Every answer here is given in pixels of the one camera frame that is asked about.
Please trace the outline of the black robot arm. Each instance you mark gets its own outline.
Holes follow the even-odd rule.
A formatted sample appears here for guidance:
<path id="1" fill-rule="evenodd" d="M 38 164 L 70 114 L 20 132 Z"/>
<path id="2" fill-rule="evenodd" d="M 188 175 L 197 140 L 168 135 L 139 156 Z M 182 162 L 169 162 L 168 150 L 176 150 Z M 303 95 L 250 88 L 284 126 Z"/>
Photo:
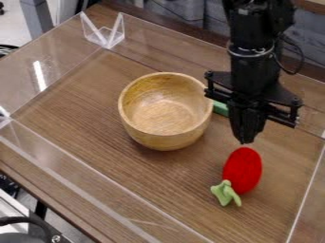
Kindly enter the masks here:
<path id="1" fill-rule="evenodd" d="M 205 96 L 226 104 L 234 136 L 245 144 L 268 121 L 297 125 L 303 99 L 280 83 L 283 73 L 297 73 L 281 62 L 284 44 L 293 43 L 285 31 L 295 23 L 295 5 L 292 0 L 222 0 L 222 5 L 232 70 L 205 73 Z"/>

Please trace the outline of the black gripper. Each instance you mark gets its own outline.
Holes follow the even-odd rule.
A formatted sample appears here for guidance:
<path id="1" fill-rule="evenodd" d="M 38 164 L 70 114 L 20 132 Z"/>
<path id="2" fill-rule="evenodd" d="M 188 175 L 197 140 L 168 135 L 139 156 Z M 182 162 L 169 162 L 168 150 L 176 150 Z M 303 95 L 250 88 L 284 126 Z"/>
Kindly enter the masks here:
<path id="1" fill-rule="evenodd" d="M 229 107 L 232 129 L 240 143 L 252 143 L 268 120 L 297 125 L 303 100 L 280 83 L 281 62 L 273 51 L 229 51 L 232 70 L 205 73 L 205 96 Z"/>

